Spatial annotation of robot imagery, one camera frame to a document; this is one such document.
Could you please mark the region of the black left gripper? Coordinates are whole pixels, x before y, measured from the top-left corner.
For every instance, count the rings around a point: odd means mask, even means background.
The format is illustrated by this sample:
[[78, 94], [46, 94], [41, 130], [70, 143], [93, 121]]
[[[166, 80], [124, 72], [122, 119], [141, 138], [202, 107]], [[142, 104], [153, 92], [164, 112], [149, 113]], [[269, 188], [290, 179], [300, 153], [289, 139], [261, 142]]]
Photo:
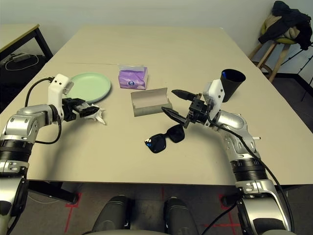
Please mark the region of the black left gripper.
[[63, 118], [64, 121], [76, 120], [76, 114], [73, 112], [73, 110], [77, 104], [78, 104], [78, 110], [80, 110], [79, 112], [80, 118], [92, 116], [97, 113], [97, 106], [94, 104], [88, 104], [83, 99], [63, 98], [62, 109], [64, 113], [64, 118]]

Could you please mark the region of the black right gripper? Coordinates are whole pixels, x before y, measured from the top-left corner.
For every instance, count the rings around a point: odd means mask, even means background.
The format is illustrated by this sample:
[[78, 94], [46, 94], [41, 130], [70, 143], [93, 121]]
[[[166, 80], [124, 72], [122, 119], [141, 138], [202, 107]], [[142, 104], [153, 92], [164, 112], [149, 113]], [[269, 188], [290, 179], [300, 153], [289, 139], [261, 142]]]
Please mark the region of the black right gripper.
[[187, 117], [181, 116], [177, 111], [161, 107], [162, 111], [172, 120], [176, 121], [183, 128], [187, 128], [189, 123], [200, 123], [205, 125], [207, 122], [207, 105], [201, 100], [202, 94], [193, 94], [184, 90], [172, 90], [172, 93], [184, 100], [192, 100], [189, 106]]

